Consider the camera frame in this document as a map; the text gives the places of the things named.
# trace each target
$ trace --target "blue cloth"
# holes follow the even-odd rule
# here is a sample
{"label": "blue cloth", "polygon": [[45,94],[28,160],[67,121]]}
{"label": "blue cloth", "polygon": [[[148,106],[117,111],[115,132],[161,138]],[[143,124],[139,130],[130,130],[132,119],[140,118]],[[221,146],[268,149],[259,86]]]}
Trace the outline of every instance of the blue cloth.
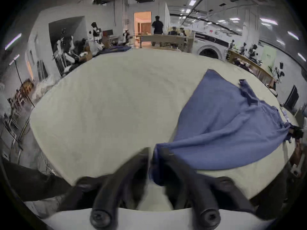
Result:
{"label": "blue cloth", "polygon": [[156,145],[153,173],[159,173],[161,147],[194,169],[223,170],[262,159],[284,141],[290,124],[276,107],[260,101],[246,80],[240,84],[206,72],[180,113],[174,141]]}

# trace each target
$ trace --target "seated person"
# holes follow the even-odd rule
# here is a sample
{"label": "seated person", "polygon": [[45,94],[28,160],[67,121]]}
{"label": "seated person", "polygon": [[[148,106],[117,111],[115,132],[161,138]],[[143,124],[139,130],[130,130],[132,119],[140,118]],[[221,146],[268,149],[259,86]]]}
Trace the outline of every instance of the seated person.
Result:
{"label": "seated person", "polygon": [[180,28],[180,36],[187,36],[185,33],[185,29],[183,27]]}
{"label": "seated person", "polygon": [[169,35],[178,36],[178,33],[176,32],[176,27],[173,26],[173,30],[169,32]]}

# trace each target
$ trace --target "doorway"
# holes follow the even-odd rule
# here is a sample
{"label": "doorway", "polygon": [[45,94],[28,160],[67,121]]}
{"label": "doorway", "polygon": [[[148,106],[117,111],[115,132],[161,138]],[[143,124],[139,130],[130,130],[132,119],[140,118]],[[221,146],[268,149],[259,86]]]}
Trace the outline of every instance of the doorway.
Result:
{"label": "doorway", "polygon": [[151,34],[151,11],[134,13],[134,35]]}

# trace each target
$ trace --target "person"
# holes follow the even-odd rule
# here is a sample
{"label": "person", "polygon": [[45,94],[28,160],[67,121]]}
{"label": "person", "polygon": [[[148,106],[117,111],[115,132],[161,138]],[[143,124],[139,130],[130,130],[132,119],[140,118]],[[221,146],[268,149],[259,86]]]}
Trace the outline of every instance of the person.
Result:
{"label": "person", "polygon": [[180,28],[180,36],[187,36],[185,33],[185,29],[183,27]]}
{"label": "person", "polygon": [[178,36],[178,33],[176,32],[176,27],[173,26],[173,30],[169,32],[169,35]]}
{"label": "person", "polygon": [[243,46],[240,48],[240,55],[244,55],[246,43],[243,44]]}
{"label": "person", "polygon": [[233,42],[234,40],[231,41],[230,45],[229,45],[229,49],[232,49],[233,48]]}
{"label": "person", "polygon": [[152,23],[152,27],[154,28],[154,34],[163,34],[163,23],[159,21],[160,16],[156,16],[156,21]]}

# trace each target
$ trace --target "black monitor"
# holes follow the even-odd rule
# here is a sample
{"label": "black monitor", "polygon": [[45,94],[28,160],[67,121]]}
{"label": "black monitor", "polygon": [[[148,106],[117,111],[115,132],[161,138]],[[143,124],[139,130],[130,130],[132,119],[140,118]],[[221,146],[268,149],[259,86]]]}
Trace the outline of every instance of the black monitor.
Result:
{"label": "black monitor", "polygon": [[102,31],[103,36],[112,36],[113,35],[113,30],[106,30]]}
{"label": "black monitor", "polygon": [[298,100],[298,97],[299,96],[298,96],[298,93],[297,93],[297,88],[296,88],[295,85],[293,85],[293,88],[292,88],[292,90],[291,90],[291,92],[290,92],[290,94],[289,94],[289,96],[288,96],[288,98],[287,98],[287,100],[286,100],[286,102],[284,103],[283,106],[289,111],[293,110],[293,108],[294,108],[294,106],[295,106],[295,104]]}

